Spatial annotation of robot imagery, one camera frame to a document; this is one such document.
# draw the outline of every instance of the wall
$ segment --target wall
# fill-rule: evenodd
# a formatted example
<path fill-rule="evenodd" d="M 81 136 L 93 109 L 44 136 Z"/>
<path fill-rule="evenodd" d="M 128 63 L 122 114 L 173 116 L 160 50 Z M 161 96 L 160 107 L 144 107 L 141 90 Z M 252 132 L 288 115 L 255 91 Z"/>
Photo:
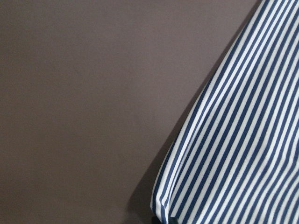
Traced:
<path fill-rule="evenodd" d="M 173 138 L 256 0 L 0 2 L 0 222 L 148 224 Z"/>

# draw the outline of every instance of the blue and white striped cloth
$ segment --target blue and white striped cloth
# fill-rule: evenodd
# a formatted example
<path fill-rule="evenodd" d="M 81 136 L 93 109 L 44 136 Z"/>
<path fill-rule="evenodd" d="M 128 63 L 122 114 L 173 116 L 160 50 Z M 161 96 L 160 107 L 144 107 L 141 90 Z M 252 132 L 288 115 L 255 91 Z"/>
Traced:
<path fill-rule="evenodd" d="M 163 224 L 299 222 L 299 1 L 263 0 L 170 147 Z"/>

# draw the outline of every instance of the plain brown background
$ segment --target plain brown background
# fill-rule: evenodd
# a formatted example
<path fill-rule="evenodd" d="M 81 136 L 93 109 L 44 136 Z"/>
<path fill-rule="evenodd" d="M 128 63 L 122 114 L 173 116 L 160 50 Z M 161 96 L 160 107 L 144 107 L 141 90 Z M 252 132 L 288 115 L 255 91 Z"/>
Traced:
<path fill-rule="evenodd" d="M 167 149 L 257 5 L 0 1 L 0 223 L 149 224 Z"/>

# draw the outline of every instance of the fabric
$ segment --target fabric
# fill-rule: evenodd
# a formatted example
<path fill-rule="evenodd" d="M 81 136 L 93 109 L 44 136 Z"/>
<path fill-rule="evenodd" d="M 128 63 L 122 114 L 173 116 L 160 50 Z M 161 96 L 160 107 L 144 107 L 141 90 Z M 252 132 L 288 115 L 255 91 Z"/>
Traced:
<path fill-rule="evenodd" d="M 160 168 L 163 224 L 299 222 L 298 68 L 299 1 L 261 1 Z"/>

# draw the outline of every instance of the striped fabric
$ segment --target striped fabric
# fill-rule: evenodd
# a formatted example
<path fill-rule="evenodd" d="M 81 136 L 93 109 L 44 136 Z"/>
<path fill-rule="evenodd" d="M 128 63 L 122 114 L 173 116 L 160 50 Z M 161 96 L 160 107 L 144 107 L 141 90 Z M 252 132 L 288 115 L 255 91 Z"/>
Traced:
<path fill-rule="evenodd" d="M 299 222 L 299 1 L 263 0 L 160 168 L 163 224 Z"/>

